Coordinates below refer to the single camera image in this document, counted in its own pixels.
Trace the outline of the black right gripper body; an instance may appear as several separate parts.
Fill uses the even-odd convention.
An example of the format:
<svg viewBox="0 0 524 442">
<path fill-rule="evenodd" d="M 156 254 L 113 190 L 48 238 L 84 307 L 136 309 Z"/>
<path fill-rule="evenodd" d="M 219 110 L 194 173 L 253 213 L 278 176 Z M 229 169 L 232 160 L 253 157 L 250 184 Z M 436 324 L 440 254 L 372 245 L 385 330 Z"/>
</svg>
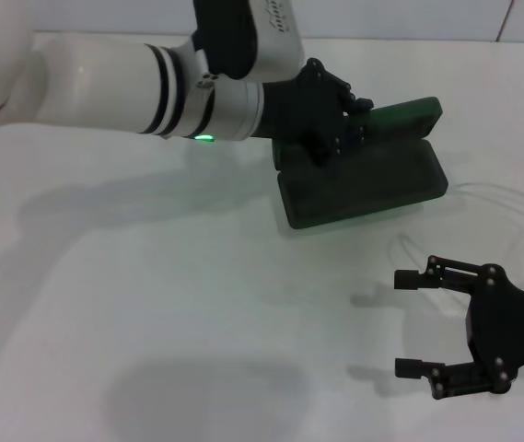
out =
<svg viewBox="0 0 524 442">
<path fill-rule="evenodd" d="M 491 392 L 506 393 L 524 366 L 524 290 L 497 264 L 478 274 L 467 314 L 469 344 L 491 380 Z"/>
</svg>

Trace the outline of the green glasses case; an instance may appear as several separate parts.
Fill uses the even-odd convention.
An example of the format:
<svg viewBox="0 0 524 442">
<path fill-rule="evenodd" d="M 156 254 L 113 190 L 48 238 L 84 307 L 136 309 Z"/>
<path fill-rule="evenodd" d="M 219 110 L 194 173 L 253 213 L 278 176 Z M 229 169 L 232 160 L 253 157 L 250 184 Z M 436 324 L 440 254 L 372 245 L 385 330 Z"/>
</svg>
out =
<svg viewBox="0 0 524 442">
<path fill-rule="evenodd" d="M 427 97 L 348 115 L 366 124 L 366 143 L 326 168 L 302 147 L 273 141 L 289 226 L 317 227 L 443 196 L 448 179 L 426 139 L 442 114 L 438 98 Z"/>
</svg>

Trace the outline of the clear white glasses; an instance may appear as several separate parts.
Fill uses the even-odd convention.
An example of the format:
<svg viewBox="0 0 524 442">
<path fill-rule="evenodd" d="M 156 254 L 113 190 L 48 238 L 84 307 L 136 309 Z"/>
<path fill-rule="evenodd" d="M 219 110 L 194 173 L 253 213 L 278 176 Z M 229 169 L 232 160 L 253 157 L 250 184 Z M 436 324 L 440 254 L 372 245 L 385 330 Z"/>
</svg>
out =
<svg viewBox="0 0 524 442">
<path fill-rule="evenodd" d="M 501 265 L 524 289 L 524 191 L 468 182 L 452 186 L 449 207 L 434 219 L 398 233 L 387 250 L 395 269 L 423 269 L 432 255 Z"/>
</svg>

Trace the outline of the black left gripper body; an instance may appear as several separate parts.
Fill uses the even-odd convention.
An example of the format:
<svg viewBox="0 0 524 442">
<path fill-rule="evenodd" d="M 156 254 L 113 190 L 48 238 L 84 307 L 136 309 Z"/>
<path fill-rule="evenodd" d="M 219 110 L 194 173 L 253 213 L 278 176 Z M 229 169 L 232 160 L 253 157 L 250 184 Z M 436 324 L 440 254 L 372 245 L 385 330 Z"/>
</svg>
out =
<svg viewBox="0 0 524 442">
<path fill-rule="evenodd" d="M 351 86 L 309 58 L 290 80 L 265 83 L 260 137 L 302 147 L 323 166 L 348 149 L 345 115 L 353 105 Z"/>
</svg>

